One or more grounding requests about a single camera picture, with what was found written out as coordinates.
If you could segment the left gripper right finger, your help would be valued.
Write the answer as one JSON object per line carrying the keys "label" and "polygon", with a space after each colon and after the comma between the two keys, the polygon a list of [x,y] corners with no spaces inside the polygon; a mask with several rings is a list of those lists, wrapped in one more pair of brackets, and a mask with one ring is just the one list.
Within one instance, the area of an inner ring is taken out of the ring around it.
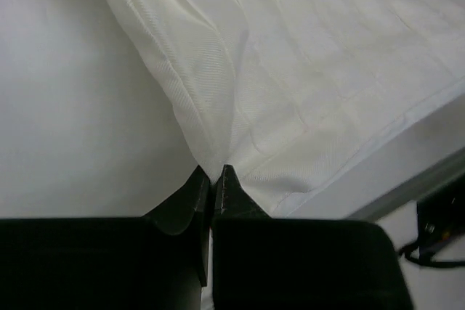
{"label": "left gripper right finger", "polygon": [[225,165],[217,182],[215,219],[269,219],[270,216],[242,188],[235,169]]}

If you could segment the white skirt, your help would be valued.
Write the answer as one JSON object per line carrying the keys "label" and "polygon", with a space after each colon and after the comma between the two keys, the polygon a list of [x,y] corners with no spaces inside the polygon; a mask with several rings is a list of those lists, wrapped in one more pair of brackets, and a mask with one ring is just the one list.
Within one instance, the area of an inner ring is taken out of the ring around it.
{"label": "white skirt", "polygon": [[450,0],[107,0],[210,180],[290,216],[464,92]]}

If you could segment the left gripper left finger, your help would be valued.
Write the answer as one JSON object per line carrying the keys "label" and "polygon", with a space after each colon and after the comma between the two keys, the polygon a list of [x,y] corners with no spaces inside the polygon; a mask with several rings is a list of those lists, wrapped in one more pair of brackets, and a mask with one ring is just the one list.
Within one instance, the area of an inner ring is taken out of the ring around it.
{"label": "left gripper left finger", "polygon": [[207,286],[211,188],[203,169],[196,167],[187,181],[143,220],[165,238],[173,257],[194,269],[200,286]]}

